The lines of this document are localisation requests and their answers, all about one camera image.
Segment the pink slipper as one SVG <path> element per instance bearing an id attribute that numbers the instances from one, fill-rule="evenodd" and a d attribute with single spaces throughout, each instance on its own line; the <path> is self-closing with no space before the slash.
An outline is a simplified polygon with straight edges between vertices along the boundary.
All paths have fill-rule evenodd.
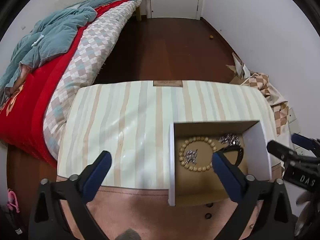
<path id="1" fill-rule="evenodd" d="M 7 207 L 10 211 L 15 211 L 16 213 L 20 213 L 20 208 L 18 205 L 16 194 L 11 189 L 8 189 Z"/>

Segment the white cardboard box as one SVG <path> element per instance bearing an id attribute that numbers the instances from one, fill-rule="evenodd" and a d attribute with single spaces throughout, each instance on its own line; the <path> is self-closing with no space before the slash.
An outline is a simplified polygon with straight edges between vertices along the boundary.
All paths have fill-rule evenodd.
<path id="1" fill-rule="evenodd" d="M 246 175 L 272 178 L 268 141 L 258 120 L 170 124 L 169 205 L 239 202 Z"/>

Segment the red bed blanket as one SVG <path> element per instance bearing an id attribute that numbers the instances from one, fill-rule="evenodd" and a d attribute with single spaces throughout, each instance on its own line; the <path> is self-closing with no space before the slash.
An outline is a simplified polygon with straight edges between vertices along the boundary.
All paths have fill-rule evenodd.
<path id="1" fill-rule="evenodd" d="M 95 9 L 97 16 L 102 15 L 110 7 L 109 4 L 97 7 Z M 1 140 L 53 167 L 57 166 L 57 161 L 49 156 L 44 142 L 44 115 L 57 84 L 89 24 L 78 29 L 66 53 L 34 70 L 23 66 L 21 77 L 10 90 L 12 94 L 7 100 L 1 101 Z"/>

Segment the teal quilted blanket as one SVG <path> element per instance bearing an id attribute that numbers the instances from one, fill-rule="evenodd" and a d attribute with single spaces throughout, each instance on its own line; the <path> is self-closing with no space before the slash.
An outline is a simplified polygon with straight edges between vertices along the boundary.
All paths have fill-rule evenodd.
<path id="1" fill-rule="evenodd" d="M 38 21 L 12 53 L 10 63 L 1 77 L 1 101 L 7 100 L 12 94 L 10 90 L 21 77 L 23 66 L 34 70 L 69 51 L 78 29 L 97 17 L 95 9 L 116 1 L 120 0 L 77 0 Z"/>

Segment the beige checkered cloth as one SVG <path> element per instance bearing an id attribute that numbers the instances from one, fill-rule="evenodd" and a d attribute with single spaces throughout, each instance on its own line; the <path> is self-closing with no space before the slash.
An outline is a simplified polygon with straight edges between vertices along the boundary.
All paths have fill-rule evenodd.
<path id="1" fill-rule="evenodd" d="M 278 90 L 269 82 L 268 75 L 264 73 L 253 73 L 241 85 L 258 89 L 274 113 L 277 136 L 285 131 L 285 126 L 289 122 L 288 101 L 278 92 Z"/>

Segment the white power strip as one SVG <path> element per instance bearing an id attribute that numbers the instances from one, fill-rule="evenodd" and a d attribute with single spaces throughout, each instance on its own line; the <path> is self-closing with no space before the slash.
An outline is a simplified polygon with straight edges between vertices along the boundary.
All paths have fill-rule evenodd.
<path id="1" fill-rule="evenodd" d="M 293 133 L 300 134 L 300 125 L 299 125 L 298 119 L 296 118 L 293 108 L 289 108 L 288 122 L 289 122 L 290 135 L 292 135 Z M 299 155 L 307 156 L 308 152 L 306 149 L 292 142 L 290 143 L 290 145 Z"/>

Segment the torn cardboard pieces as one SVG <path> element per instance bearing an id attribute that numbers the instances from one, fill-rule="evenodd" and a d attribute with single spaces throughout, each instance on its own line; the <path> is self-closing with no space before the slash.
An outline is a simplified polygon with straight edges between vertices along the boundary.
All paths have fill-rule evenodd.
<path id="1" fill-rule="evenodd" d="M 251 72 L 235 52 L 232 52 L 232 57 L 234 65 L 226 65 L 226 67 L 234 73 L 234 77 L 230 81 L 230 84 L 242 85 L 251 76 Z"/>

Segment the checkered bed mattress cover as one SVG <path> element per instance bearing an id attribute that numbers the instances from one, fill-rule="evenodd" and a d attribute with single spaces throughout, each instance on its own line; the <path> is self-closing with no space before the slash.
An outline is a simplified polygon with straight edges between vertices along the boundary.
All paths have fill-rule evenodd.
<path id="1" fill-rule="evenodd" d="M 111 7 L 84 30 L 44 115 L 44 142 L 54 161 L 57 161 L 63 129 L 78 90 L 94 82 L 123 27 L 141 2 L 129 0 L 110 3 Z"/>

